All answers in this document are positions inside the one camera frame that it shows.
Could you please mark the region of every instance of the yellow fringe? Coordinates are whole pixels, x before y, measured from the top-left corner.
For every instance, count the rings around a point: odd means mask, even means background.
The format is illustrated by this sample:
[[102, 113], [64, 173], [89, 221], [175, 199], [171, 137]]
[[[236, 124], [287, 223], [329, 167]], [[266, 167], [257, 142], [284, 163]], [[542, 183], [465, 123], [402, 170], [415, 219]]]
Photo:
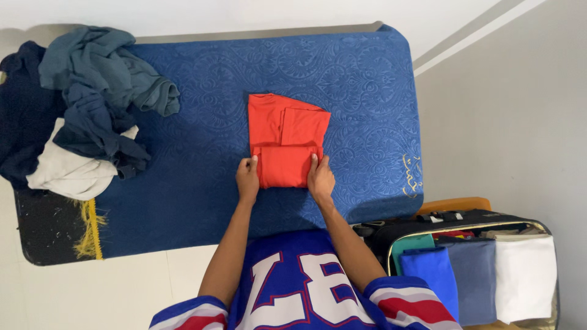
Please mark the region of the yellow fringe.
[[104, 260], [102, 257], [102, 248], [100, 247], [98, 226], [105, 225], [106, 218], [96, 215], [96, 201], [94, 199], [89, 201], [74, 201], [74, 203], [79, 205], [82, 220], [86, 224], [85, 234], [74, 246], [77, 257], [89, 256], [96, 257], [98, 260]]

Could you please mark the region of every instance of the black suitcase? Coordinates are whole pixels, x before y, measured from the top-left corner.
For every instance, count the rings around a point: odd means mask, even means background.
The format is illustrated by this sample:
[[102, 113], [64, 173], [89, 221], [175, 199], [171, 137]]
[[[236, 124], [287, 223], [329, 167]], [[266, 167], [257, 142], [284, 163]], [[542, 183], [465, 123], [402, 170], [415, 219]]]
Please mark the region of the black suitcase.
[[[423, 219], [428, 222], [401, 219], [372, 221], [355, 225], [353, 229], [364, 238], [365, 243], [373, 251], [389, 276], [397, 275], [392, 259], [392, 245], [403, 237], [453, 230], [470, 230], [475, 235], [479, 235], [481, 231], [487, 230], [524, 230], [527, 228], [536, 228], [551, 234], [550, 230], [540, 221], [487, 210], [453, 211], [451, 214], [446, 214], [446, 218], [448, 221], [441, 222], [432, 222], [438, 220], [430, 220], [429, 218]], [[557, 280], [552, 299], [552, 316], [549, 319], [530, 319], [513, 323], [522, 329], [556, 330], [559, 315], [560, 299]]]

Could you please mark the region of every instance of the white wall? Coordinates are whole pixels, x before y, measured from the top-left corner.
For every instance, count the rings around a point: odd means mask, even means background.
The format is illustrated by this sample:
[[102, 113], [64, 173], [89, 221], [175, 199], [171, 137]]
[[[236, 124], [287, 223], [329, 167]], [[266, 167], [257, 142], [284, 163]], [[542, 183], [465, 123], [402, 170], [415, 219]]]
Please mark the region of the white wall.
[[0, 30], [40, 24], [112, 26], [135, 36], [366, 24], [398, 29], [413, 58], [499, 0], [28, 0], [4, 1]]
[[543, 221], [563, 330], [587, 329], [585, 13], [548, 0], [416, 77], [425, 199], [482, 196]]

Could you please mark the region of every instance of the white number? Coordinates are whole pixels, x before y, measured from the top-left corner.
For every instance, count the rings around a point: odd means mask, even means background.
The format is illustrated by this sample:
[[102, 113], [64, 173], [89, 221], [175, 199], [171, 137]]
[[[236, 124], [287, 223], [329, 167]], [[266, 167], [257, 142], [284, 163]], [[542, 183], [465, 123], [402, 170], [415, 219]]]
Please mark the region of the white number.
[[364, 323], [375, 323], [365, 312], [363, 305], [359, 302], [353, 290], [351, 291], [355, 296], [354, 300], [344, 299], [337, 302], [332, 295], [331, 288], [341, 284], [351, 287], [350, 281], [345, 274], [336, 273], [324, 276], [321, 265], [330, 262], [340, 265], [338, 258], [334, 254], [306, 254], [299, 256], [299, 260], [302, 264], [303, 272], [311, 279], [311, 282], [307, 283], [306, 286], [308, 287], [312, 309], [316, 314], [333, 324], [340, 323], [352, 316], [358, 317]]
[[280, 326], [306, 318], [303, 310], [302, 295], [299, 293], [288, 297], [275, 298], [273, 300], [273, 306], [265, 305], [258, 307], [254, 311], [252, 310], [271, 268], [279, 261], [281, 261], [281, 254], [276, 253], [253, 266], [252, 270], [255, 279], [253, 280], [251, 295], [247, 302], [245, 314], [237, 330], [254, 329], [260, 325]]

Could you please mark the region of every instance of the jersey number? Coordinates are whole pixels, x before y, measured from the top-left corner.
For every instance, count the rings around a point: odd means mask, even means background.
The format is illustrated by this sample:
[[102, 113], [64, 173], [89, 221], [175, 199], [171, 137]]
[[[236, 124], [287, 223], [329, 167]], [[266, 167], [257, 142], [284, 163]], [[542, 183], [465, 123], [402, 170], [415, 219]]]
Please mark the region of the jersey number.
[[[298, 256], [298, 258], [301, 271], [309, 278], [309, 281], [306, 282], [306, 291], [310, 300], [310, 308], [317, 317], [333, 325], [353, 316], [364, 323], [374, 323], [357, 299], [355, 292], [350, 289], [349, 279], [344, 273], [336, 272], [325, 275], [323, 265], [336, 263], [342, 269], [334, 254], [305, 254]], [[271, 271], [282, 261], [282, 255], [278, 252], [253, 266], [254, 280], [251, 295], [242, 321], [237, 326], [238, 330], [254, 329], [262, 325], [282, 326], [306, 320], [307, 315], [300, 291], [286, 296], [273, 297], [268, 304], [259, 305], [253, 310]], [[353, 297], [341, 301], [335, 297], [332, 289], [341, 286], [348, 286]]]

